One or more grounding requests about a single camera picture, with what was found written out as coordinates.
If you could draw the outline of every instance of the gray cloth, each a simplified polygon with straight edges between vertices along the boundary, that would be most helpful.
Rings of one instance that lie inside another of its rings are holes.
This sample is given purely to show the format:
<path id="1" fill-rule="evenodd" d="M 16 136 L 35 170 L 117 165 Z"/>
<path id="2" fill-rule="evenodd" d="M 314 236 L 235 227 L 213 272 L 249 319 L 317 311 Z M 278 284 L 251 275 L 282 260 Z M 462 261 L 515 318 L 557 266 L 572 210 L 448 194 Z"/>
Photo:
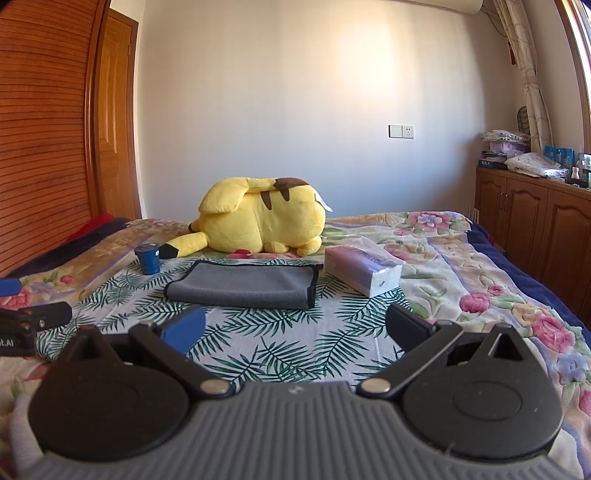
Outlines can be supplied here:
<path id="1" fill-rule="evenodd" d="M 314 306 L 318 269 L 198 261 L 181 280 L 169 283 L 164 295 L 202 305 L 304 310 Z"/>

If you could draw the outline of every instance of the black towel border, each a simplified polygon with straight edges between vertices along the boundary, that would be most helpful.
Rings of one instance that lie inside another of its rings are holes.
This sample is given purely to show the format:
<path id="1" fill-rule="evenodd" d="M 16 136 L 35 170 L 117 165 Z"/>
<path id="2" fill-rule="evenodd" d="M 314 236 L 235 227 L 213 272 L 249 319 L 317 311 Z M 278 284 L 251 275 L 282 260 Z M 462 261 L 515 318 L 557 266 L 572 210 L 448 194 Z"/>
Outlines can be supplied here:
<path id="1" fill-rule="evenodd" d="M 320 274 L 320 269 L 322 268 L 321 264 L 318 265 L 256 265 L 252 263 L 241 263 L 241 264 L 222 264 L 217 262 L 212 262 L 210 260 L 195 260 L 195 263 L 187 270 L 185 275 L 183 275 L 178 280 L 173 280 L 170 283 L 167 283 L 164 287 L 163 295 L 167 300 L 168 298 L 168 287 L 171 286 L 173 283 L 183 281 L 187 278 L 191 272 L 195 269 L 195 267 L 201 263 L 209 263 L 211 265 L 217 265 L 218 267 L 290 267 L 290 268 L 311 268 L 314 271 L 312 276 L 312 282 L 310 282 L 310 286 L 308 287 L 308 308 L 311 309 L 316 305 L 316 282 L 318 281 L 318 275 Z"/>

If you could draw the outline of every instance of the stuffed animal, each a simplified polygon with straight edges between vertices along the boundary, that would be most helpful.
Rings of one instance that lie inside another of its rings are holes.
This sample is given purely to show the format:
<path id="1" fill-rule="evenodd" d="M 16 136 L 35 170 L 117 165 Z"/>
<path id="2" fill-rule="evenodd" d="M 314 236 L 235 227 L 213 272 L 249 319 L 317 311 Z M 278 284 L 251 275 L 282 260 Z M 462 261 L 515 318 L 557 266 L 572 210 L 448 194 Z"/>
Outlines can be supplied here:
<path id="1" fill-rule="evenodd" d="M 322 244 L 326 214 L 318 192 L 299 179 L 232 177 L 216 183 L 199 206 L 192 233 L 160 247 L 160 258 L 186 257 L 205 247 L 222 252 L 248 250 L 300 256 Z"/>

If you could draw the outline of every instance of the gray ribbed plastic body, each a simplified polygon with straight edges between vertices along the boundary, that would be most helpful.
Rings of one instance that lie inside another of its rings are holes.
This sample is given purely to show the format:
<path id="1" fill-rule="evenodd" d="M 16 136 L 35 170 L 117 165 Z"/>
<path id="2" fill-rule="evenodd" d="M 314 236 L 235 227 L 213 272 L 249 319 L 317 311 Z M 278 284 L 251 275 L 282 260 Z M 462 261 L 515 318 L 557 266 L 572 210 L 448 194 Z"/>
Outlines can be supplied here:
<path id="1" fill-rule="evenodd" d="M 166 444 L 128 460 L 81 463 L 48 453 L 27 480 L 565 480 L 547 457 L 472 463 L 434 450 L 392 405 L 345 383 L 247 384 L 202 403 Z"/>

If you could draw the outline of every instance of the switch plate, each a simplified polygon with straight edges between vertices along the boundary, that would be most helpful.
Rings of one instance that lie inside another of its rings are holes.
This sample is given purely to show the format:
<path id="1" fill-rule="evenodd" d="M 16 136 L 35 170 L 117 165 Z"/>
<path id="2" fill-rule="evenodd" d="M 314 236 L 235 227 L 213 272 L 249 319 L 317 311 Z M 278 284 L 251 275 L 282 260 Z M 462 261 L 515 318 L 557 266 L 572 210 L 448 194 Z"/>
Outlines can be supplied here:
<path id="1" fill-rule="evenodd" d="M 389 136 L 390 138 L 402 138 L 402 125 L 390 125 Z"/>
<path id="2" fill-rule="evenodd" d="M 414 138 L 414 127 L 412 125 L 402 126 L 402 137 L 403 138 Z"/>

